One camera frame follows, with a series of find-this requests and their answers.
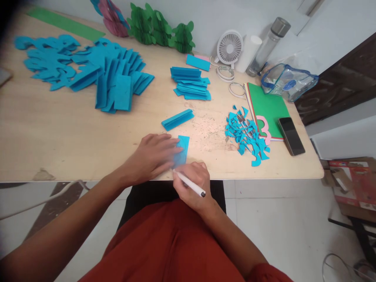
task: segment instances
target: bottle cap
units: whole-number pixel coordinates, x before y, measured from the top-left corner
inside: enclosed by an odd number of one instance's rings
[[[275,19],[270,30],[278,37],[285,37],[286,33],[291,28],[289,22],[281,17]]]

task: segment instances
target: person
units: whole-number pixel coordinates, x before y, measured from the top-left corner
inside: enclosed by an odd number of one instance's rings
[[[204,163],[176,170],[205,190],[205,197],[176,173],[171,185],[176,197],[169,187],[163,190],[164,181],[149,181],[173,166],[174,155],[182,150],[178,141],[169,134],[142,138],[123,165],[2,259],[4,280],[54,281],[108,206],[133,186],[103,258],[80,281],[291,282],[227,217],[223,186],[218,203]],[[158,199],[158,194],[172,196]]]

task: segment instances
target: white fan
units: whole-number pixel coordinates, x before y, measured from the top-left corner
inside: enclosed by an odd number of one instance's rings
[[[221,61],[225,65],[231,65],[234,68],[234,63],[238,60],[240,53],[243,51],[243,38],[236,30],[229,29],[218,40],[217,56],[214,62]]]

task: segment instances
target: green paper tree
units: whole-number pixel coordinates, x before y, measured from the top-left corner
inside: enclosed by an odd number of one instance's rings
[[[164,19],[161,12],[153,10],[151,6],[145,4],[146,12],[151,19],[153,36],[160,46],[168,46],[168,40],[171,38],[172,29]]]
[[[140,7],[136,7],[133,3],[130,4],[130,7],[132,9],[131,19],[127,18],[130,26],[129,35],[134,36],[142,44],[155,44],[156,40],[152,36],[152,26],[148,12]]]
[[[180,53],[192,54],[192,48],[196,47],[192,41],[192,34],[194,25],[190,21],[187,25],[180,23],[176,28],[172,30],[175,36],[172,36],[168,40],[168,45],[170,47],[176,48]]]

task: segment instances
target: fan grille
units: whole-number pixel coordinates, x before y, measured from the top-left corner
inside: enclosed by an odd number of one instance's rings
[[[235,61],[242,50],[240,38],[233,34],[227,34],[219,44],[219,56],[226,62]]]

